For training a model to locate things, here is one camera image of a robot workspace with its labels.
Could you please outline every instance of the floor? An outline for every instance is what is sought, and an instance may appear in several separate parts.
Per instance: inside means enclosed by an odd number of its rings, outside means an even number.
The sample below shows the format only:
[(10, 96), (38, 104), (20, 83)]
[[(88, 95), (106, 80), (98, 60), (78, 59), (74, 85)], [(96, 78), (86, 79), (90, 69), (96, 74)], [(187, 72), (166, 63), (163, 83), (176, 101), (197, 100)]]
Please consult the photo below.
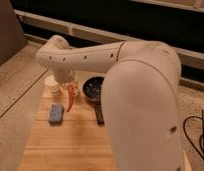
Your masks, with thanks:
[[(17, 170), (43, 91), (44, 78), (50, 74), (34, 60), (39, 47), (30, 43), (0, 68), (0, 171)], [(199, 115), (201, 109), (204, 109), (204, 92), (180, 86), (180, 122), (187, 116)], [(200, 123), (191, 122), (189, 127), (193, 128), (191, 137), (197, 141)], [(193, 171), (202, 171), (202, 160), (183, 131), (182, 141)]]

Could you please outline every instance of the electrical cable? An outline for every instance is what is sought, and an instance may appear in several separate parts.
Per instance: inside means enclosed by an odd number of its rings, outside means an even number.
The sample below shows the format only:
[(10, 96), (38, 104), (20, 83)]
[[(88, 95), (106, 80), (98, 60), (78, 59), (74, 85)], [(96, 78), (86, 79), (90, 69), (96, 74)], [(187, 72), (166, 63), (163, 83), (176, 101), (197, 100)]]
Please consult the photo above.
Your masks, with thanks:
[[(191, 138), (189, 137), (189, 135), (187, 133), (186, 124), (189, 120), (192, 120), (192, 119), (197, 119), (197, 120), (202, 121), (202, 134), (199, 137), (200, 150), (196, 147), (196, 145), (193, 143), (193, 141), (191, 140)], [(183, 130), (184, 130), (184, 134), (185, 134), (187, 140), (192, 145), (192, 147), (196, 150), (198, 155), (203, 159), (203, 162), (204, 162), (204, 111), (202, 110), (202, 117), (199, 117), (199, 116), (187, 117), (183, 122)]]

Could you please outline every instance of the wooden surface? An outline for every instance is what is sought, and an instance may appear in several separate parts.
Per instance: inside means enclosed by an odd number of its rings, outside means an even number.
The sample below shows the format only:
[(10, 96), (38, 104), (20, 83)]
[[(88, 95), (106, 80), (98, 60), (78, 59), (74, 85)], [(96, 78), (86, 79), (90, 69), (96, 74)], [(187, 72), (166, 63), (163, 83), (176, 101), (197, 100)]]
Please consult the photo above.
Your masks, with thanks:
[[(45, 88), (19, 171), (115, 171), (106, 128), (98, 126), (93, 107), (81, 93), (60, 126), (50, 126), (52, 103), (68, 103), (67, 93), (52, 97)], [(186, 171), (191, 171), (188, 159)]]

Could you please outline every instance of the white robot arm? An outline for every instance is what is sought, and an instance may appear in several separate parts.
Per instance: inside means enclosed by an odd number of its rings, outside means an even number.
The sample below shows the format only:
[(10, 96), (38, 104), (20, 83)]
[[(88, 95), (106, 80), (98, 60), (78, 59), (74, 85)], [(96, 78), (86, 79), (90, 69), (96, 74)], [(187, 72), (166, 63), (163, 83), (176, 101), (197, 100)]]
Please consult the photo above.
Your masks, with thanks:
[(37, 53), (57, 82), (71, 70), (107, 73), (102, 111), (119, 171), (182, 171), (177, 88), (181, 64), (168, 45), (127, 41), (69, 49), (52, 37)]

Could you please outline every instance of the cabinet door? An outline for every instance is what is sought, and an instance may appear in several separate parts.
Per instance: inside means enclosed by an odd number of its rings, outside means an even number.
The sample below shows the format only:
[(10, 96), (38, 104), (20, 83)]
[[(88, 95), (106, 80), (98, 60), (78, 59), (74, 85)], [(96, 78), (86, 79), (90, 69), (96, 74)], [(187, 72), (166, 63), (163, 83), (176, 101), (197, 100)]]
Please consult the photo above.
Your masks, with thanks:
[(27, 44), (9, 0), (0, 0), (0, 65)]

